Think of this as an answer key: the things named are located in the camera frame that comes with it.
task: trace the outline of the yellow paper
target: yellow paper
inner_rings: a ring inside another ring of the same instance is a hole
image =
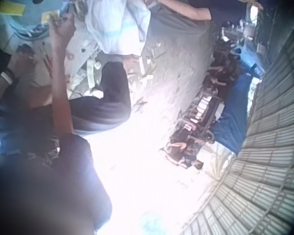
[[[44,12],[43,15],[41,16],[41,23],[48,22],[48,15],[52,15],[54,19],[56,20],[60,16],[60,10]]]
[[[14,3],[10,1],[0,1],[0,13],[21,16],[24,13],[26,5],[20,3]]]

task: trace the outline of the metal sheet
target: metal sheet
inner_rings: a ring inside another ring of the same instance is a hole
[[[294,224],[294,32],[258,88],[241,152],[214,187],[184,234],[276,235]]]

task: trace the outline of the blue tarp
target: blue tarp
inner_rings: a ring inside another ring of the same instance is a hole
[[[239,77],[225,102],[219,123],[212,128],[217,142],[238,154],[246,135],[248,92],[253,77]]]

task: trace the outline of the ground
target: ground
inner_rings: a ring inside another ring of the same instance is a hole
[[[182,37],[151,37],[143,55],[150,55],[153,48],[155,57],[161,56],[155,60],[153,79],[145,87],[138,83],[132,101],[143,98],[147,103],[133,109],[122,126],[87,137],[113,203],[112,219],[102,234],[138,234],[135,226],[146,212],[160,216],[166,227],[175,228],[169,232],[174,234],[195,212],[191,201],[200,193],[192,188],[197,173],[175,167],[158,149],[168,141],[179,111],[187,109],[200,89],[210,63],[213,32],[208,28],[191,43]],[[177,200],[190,203],[172,207]]]

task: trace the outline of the hair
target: hair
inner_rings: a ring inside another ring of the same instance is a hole
[[[240,48],[236,48],[236,49],[235,49],[235,52],[238,53],[238,54],[241,54],[241,53],[242,53],[242,49],[240,49]]]
[[[201,170],[203,168],[203,166],[204,166],[204,163],[203,162],[201,162],[200,160],[197,160],[197,159],[194,162],[195,162],[195,164],[193,164],[193,166],[197,170]]]

